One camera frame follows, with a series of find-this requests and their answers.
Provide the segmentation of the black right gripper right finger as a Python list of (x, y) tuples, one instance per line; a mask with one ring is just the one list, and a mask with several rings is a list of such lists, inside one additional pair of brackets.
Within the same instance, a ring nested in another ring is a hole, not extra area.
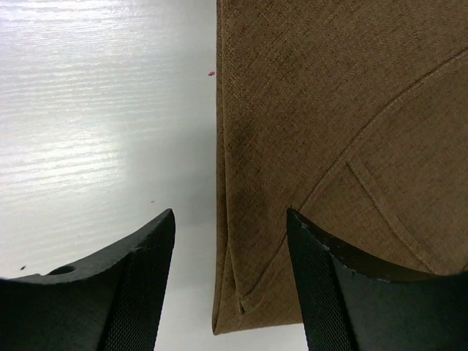
[(412, 270), (293, 209), (287, 240), (310, 350), (465, 350), (467, 273)]

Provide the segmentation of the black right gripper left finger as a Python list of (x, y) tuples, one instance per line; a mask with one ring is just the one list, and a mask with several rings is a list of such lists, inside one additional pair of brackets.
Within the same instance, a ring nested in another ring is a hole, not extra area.
[(153, 350), (175, 243), (163, 211), (46, 275), (1, 280), (2, 350)]

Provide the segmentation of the brown cloth napkin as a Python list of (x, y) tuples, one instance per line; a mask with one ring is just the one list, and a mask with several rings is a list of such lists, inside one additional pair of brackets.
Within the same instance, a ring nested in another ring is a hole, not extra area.
[(294, 208), (375, 256), (467, 268), (467, 3), (218, 1), (215, 334), (299, 323)]

